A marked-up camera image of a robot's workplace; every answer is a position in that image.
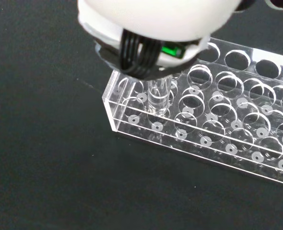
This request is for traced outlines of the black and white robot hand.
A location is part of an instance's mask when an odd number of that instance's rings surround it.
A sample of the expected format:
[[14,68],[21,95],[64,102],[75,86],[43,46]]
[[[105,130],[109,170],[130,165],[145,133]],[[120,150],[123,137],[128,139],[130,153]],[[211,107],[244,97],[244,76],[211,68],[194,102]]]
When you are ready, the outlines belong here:
[[189,67],[251,0],[80,0],[78,22],[112,69],[154,80]]

